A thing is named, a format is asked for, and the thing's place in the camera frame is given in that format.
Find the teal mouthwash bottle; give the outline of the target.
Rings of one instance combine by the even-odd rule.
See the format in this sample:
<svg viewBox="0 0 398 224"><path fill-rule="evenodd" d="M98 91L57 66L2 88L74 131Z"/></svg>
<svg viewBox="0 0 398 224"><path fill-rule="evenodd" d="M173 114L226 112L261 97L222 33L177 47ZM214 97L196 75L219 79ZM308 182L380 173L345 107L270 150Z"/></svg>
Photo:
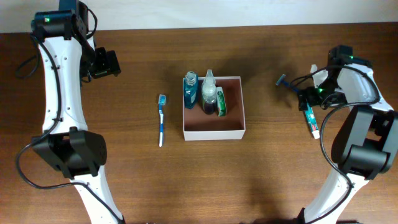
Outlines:
<svg viewBox="0 0 398 224"><path fill-rule="evenodd" d="M187 72L184 79L184 105L192 109L197 102L198 76L195 72Z"/></svg>

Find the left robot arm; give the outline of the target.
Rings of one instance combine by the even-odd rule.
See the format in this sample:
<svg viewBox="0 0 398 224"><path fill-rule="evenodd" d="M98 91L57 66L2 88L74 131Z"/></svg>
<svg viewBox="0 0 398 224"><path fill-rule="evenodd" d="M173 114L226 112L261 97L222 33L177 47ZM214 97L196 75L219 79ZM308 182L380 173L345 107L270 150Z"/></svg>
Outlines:
<svg viewBox="0 0 398 224"><path fill-rule="evenodd" d="M115 51L96 47L89 30L92 11L82 1L60 1L58 10L38 12L32 38L45 73L45 119L34 151L69 179L92 223L124 223L105 176L104 137L92 133L83 114L81 84L121 72Z"/></svg>

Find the green soap box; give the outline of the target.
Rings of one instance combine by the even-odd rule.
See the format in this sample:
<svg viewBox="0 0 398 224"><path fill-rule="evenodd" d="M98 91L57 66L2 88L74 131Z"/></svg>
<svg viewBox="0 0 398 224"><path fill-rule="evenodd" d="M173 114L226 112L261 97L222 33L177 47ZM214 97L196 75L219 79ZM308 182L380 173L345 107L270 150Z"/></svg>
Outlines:
<svg viewBox="0 0 398 224"><path fill-rule="evenodd" d="M225 102L225 95L223 88L218 86L216 87L216 103L217 103L217 110L218 110L218 116L222 117L226 115L226 102Z"/></svg>

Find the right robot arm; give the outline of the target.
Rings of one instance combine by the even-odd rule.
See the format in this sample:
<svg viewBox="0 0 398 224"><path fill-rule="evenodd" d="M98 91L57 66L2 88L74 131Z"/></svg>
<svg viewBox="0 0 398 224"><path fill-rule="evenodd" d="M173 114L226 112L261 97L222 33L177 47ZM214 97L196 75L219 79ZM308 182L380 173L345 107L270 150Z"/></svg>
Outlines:
<svg viewBox="0 0 398 224"><path fill-rule="evenodd" d="M387 172L397 155L397 111L382 97L369 60L353 55L352 47L338 45L328 53L324 68L291 81L297 89L305 80L313 86L297 90L298 108L308 118L312 134L331 172L317 197L301 209L295 223L337 223L354 195L378 174ZM339 110L349 114L327 153L324 132Z"/></svg>

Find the teal toothpaste tube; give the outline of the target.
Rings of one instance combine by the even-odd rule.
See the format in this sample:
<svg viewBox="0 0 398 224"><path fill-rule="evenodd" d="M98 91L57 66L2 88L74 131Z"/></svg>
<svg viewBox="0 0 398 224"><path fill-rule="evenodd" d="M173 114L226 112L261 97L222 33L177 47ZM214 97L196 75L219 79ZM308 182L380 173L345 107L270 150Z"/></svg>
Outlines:
<svg viewBox="0 0 398 224"><path fill-rule="evenodd" d="M320 132L318 129L317 121L315 119L315 115L314 115L312 107L310 105L307 105L307 109L304 111L304 115L307 120L307 124L308 124L309 130L310 130L313 138L319 139Z"/></svg>

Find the blue disposable razor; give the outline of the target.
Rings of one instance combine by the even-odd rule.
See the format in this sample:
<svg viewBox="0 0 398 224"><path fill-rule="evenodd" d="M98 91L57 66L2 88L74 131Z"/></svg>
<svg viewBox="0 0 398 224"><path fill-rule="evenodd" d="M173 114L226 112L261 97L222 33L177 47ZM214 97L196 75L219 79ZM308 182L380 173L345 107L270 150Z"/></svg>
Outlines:
<svg viewBox="0 0 398 224"><path fill-rule="evenodd" d="M292 86L290 85L290 83L288 83L287 81L285 81L285 74L282 74L282 75L279 77L279 79L276 81L275 84L276 84L277 86L283 85L283 86L285 86L286 88L288 88L288 89L294 91L295 93L298 93L298 92L299 92L298 89L296 89L295 87L292 87Z"/></svg>

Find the clear blue spray bottle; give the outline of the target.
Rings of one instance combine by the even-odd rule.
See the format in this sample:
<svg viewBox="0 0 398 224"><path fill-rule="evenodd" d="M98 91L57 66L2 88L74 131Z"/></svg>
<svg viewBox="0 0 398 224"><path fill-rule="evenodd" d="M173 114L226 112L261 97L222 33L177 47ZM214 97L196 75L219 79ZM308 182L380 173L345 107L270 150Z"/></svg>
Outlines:
<svg viewBox="0 0 398 224"><path fill-rule="evenodd" d="M216 103L216 80L212 69L208 69L205 79L201 86L202 108L205 114L213 114L215 112Z"/></svg>

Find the blue white toothbrush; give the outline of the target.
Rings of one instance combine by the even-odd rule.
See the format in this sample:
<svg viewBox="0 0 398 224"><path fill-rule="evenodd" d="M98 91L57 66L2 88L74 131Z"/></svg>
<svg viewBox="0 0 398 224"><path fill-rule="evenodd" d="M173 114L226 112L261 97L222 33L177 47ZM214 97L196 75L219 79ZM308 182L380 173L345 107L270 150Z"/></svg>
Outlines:
<svg viewBox="0 0 398 224"><path fill-rule="evenodd" d="M166 99L167 97L163 94L159 95L159 101L158 101L158 105L159 105L159 119L160 119L160 123L159 123L159 147L162 147L164 144L164 114L162 111L162 107L166 104Z"/></svg>

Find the white cardboard box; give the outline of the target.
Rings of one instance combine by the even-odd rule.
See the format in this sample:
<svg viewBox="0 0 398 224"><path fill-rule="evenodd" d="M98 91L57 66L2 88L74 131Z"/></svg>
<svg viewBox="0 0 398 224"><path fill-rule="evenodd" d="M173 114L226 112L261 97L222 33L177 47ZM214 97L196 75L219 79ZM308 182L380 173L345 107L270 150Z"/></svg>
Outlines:
<svg viewBox="0 0 398 224"><path fill-rule="evenodd" d="M182 128L186 141L237 140L246 131L243 91L240 77L216 77L223 89L226 115L205 114L201 102L192 109L182 108Z"/></svg>

